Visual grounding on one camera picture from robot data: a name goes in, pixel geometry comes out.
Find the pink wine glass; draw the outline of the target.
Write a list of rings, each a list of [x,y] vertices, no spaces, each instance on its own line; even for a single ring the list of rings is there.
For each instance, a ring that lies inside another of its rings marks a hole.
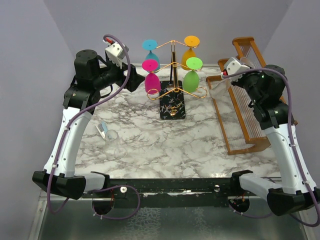
[[[161,90],[161,83],[158,76],[154,73],[159,64],[154,59],[147,59],[142,63],[142,68],[148,72],[144,80],[145,91],[149,95],[157,94]]]

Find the blue wine glass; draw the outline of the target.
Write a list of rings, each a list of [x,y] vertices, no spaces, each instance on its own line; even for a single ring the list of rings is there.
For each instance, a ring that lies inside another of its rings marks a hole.
[[[145,57],[145,60],[155,60],[158,63],[160,63],[159,57],[153,53],[153,51],[158,47],[158,43],[154,39],[147,39],[142,43],[142,48],[146,51],[148,51],[148,54]]]

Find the green wine glass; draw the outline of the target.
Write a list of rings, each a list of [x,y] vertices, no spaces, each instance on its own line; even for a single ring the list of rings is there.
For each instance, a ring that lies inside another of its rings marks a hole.
[[[203,62],[198,57],[190,57],[186,60],[186,66],[190,71],[184,76],[182,87],[185,91],[193,93],[199,87],[200,78],[196,70],[200,70],[203,66]]]

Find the clear wine glass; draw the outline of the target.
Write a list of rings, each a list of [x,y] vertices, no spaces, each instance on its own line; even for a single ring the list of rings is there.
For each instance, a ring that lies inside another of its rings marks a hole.
[[[121,138],[115,130],[108,130],[105,133],[104,150],[107,153],[113,153],[117,159],[122,159],[127,156],[127,149],[122,146]]]

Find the orange wine glass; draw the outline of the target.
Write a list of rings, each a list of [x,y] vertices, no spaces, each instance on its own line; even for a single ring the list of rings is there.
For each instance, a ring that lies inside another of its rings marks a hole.
[[[196,57],[194,48],[197,48],[200,44],[200,39],[197,36],[189,35],[184,38],[184,44],[188,49],[184,52],[181,58],[181,67],[183,70],[189,71],[190,68],[187,67],[187,60],[191,57]]]

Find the clear champagne flute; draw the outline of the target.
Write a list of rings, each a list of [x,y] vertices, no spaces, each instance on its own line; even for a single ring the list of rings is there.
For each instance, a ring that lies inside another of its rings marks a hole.
[[[241,60],[246,65],[249,65],[251,69],[253,69],[255,66],[251,60],[249,60],[246,57],[241,57],[239,60]],[[213,99],[217,99],[219,97],[222,97],[225,93],[228,92],[229,88],[231,87],[233,82],[230,82],[229,79],[221,79],[216,83],[210,90],[210,96]]]

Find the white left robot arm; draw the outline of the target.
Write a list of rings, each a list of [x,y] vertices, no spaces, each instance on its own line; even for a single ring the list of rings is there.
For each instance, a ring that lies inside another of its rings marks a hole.
[[[128,58],[128,50],[117,47],[105,50],[105,58],[91,49],[81,50],[74,60],[75,75],[64,93],[62,121],[50,158],[42,170],[35,171],[32,181],[48,195],[77,200],[83,193],[94,191],[106,197],[111,190],[107,176],[93,172],[75,175],[75,163],[84,131],[95,108],[103,104],[100,91],[117,84],[119,89],[104,100],[115,97],[122,89],[135,91],[143,77],[137,74]]]

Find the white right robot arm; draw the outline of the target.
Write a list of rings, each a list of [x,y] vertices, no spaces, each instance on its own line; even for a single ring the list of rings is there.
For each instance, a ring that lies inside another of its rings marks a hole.
[[[319,211],[320,190],[298,144],[285,71],[277,65],[251,68],[238,61],[227,63],[224,68],[222,77],[229,78],[233,86],[244,89],[249,96],[248,106],[271,144],[281,175],[281,183],[276,184],[250,170],[234,172],[230,191],[236,196],[246,191],[259,196],[276,216],[311,207]]]

